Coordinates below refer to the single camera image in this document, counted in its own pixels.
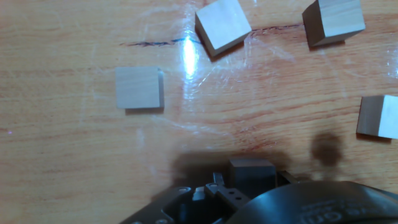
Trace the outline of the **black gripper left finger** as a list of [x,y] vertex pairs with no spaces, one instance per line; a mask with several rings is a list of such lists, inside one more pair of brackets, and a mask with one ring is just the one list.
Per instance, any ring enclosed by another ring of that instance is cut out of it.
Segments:
[[222,174],[214,173],[212,183],[171,189],[121,224],[226,223],[249,201],[238,189],[225,187]]

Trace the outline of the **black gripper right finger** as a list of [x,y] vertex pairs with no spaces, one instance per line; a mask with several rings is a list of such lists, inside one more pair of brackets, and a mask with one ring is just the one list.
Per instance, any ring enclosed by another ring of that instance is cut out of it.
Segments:
[[277,186],[281,187],[289,184],[297,184],[299,180],[286,170],[276,172]]

